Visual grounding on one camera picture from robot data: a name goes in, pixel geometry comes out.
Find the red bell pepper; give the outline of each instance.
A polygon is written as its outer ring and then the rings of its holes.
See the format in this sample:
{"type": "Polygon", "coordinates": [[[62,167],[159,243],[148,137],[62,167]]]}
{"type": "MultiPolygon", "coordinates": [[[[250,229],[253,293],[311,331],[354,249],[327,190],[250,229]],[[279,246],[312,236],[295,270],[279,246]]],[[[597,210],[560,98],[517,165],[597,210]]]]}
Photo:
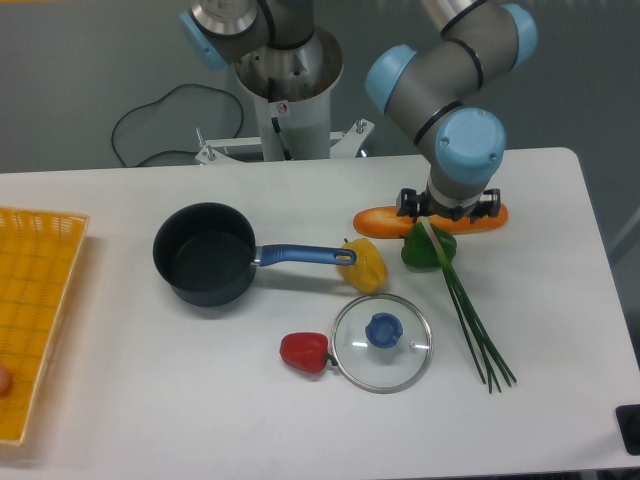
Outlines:
{"type": "Polygon", "coordinates": [[[335,359],[328,353],[329,340],[321,333],[291,333],[282,339],[280,356],[287,365],[307,373],[320,373],[327,360],[335,359]]]}

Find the green onion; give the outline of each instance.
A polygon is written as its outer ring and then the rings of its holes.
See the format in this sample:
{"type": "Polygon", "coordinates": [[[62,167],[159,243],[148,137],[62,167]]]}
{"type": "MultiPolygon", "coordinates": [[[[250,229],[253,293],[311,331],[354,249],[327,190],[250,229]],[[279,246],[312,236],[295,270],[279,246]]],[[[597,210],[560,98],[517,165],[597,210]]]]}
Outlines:
{"type": "Polygon", "coordinates": [[[456,309],[456,313],[458,314],[458,318],[460,319],[460,325],[462,326],[462,332],[464,333],[464,338],[467,341],[467,346],[469,347],[469,351],[471,352],[471,356],[473,357],[473,362],[478,369],[478,374],[480,375],[480,379],[482,383],[489,387],[489,393],[493,392],[493,385],[495,384],[496,388],[499,392],[502,392],[500,388],[500,382],[498,381],[498,377],[496,375],[495,368],[498,369],[502,378],[507,383],[508,386],[512,386],[512,383],[516,383],[518,380],[515,375],[507,365],[507,363],[502,358],[502,355],[498,352],[498,349],[491,341],[489,334],[487,333],[486,328],[480,321],[480,317],[476,312],[475,308],[473,308],[473,304],[471,300],[469,300],[469,296],[462,286],[462,282],[458,277],[458,274],[451,265],[449,258],[444,253],[442,245],[440,245],[440,241],[438,237],[436,237],[429,220],[425,217],[420,217],[420,223],[424,226],[424,229],[433,243],[434,248],[436,249],[436,253],[438,255],[438,261],[440,262],[440,266],[442,267],[442,273],[444,275],[444,279],[447,282],[447,288],[449,290],[449,294],[451,295],[451,300],[453,301],[453,306],[456,309]],[[473,343],[471,341],[471,337],[475,340],[476,347],[474,348],[473,343]],[[476,349],[480,354],[480,358],[482,359],[482,364],[484,366],[484,371],[478,361],[478,355],[476,354],[476,349]]]}

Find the robotic arm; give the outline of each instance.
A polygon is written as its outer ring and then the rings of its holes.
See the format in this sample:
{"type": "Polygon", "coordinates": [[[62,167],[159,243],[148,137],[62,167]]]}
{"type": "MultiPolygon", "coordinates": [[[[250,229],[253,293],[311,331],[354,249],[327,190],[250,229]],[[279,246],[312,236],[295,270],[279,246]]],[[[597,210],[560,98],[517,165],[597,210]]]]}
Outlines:
{"type": "Polygon", "coordinates": [[[208,66],[235,65],[266,161],[329,158],[329,93],[342,50],[315,26],[313,0],[199,0],[180,21],[208,66]]]}
{"type": "MultiPolygon", "coordinates": [[[[376,106],[431,163],[425,191],[402,190],[398,214],[454,220],[495,216],[499,191],[484,189],[502,161],[505,130],[494,115],[465,108],[462,99],[531,56],[535,22],[517,5],[487,0],[423,0],[423,5],[443,43],[424,55],[406,45],[393,47],[366,80],[376,106]]],[[[342,72],[342,53],[335,39],[314,25],[313,0],[199,0],[180,20],[202,59],[212,68],[235,64],[254,95],[265,160],[283,159],[283,153],[286,158],[289,147],[297,152],[294,158],[328,158],[326,94],[342,72]],[[293,102],[285,108],[291,116],[278,119],[260,100],[293,102]],[[261,108],[270,122],[261,124],[261,108]],[[326,117],[322,128],[310,120],[315,117],[326,117]],[[290,128],[281,128],[286,121],[290,128]]]]}
{"type": "Polygon", "coordinates": [[[424,0],[444,42],[425,55],[406,45],[372,66],[366,89],[431,163],[426,190],[404,189],[398,214],[459,220],[495,216],[498,190],[484,189],[506,147],[500,121],[461,100],[531,56],[537,30],[517,5],[486,0],[424,0]]]}

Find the yellow basket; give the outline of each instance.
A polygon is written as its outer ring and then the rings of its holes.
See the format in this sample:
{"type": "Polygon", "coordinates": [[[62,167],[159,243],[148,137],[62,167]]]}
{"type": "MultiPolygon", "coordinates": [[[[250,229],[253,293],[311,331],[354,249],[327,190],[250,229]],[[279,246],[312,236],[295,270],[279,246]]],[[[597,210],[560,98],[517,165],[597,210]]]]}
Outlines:
{"type": "Polygon", "coordinates": [[[0,208],[0,444],[21,445],[89,217],[0,208]]]}

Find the black pot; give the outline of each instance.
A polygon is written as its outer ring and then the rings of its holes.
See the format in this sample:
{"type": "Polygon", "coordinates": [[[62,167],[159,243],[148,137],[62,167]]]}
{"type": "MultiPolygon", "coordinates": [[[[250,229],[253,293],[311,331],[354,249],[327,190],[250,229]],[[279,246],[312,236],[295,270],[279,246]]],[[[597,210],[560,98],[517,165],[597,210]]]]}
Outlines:
{"type": "Polygon", "coordinates": [[[302,245],[256,247],[249,221],[220,203],[198,203],[177,211],[153,243],[158,272],[184,301],[201,307],[224,305],[253,281],[256,266],[283,261],[352,265],[353,250],[302,245]]]}

